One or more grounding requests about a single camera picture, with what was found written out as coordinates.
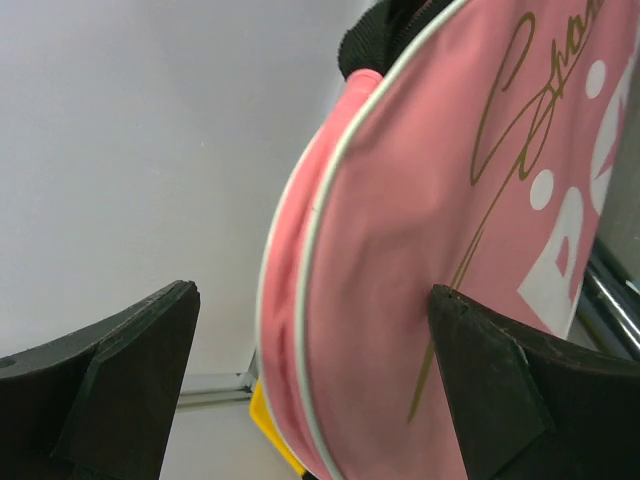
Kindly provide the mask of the pink racket bag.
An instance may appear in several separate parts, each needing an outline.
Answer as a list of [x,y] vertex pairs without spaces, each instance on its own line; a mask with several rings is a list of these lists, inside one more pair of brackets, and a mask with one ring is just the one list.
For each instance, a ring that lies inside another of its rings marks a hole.
[[558,337],[639,57],[635,1],[380,1],[274,214],[266,405],[319,479],[463,479],[427,324],[444,284]]

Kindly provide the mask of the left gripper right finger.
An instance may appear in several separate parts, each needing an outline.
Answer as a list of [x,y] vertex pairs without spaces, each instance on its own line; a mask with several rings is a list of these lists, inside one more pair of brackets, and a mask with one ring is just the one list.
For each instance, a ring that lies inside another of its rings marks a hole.
[[444,285],[428,323],[471,479],[636,479],[639,365],[501,315]]

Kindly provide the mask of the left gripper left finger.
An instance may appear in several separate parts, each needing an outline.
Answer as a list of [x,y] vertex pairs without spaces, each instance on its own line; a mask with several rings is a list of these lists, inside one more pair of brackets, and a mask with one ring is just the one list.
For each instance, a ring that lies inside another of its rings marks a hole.
[[1,360],[4,479],[159,477],[200,310],[175,281]]

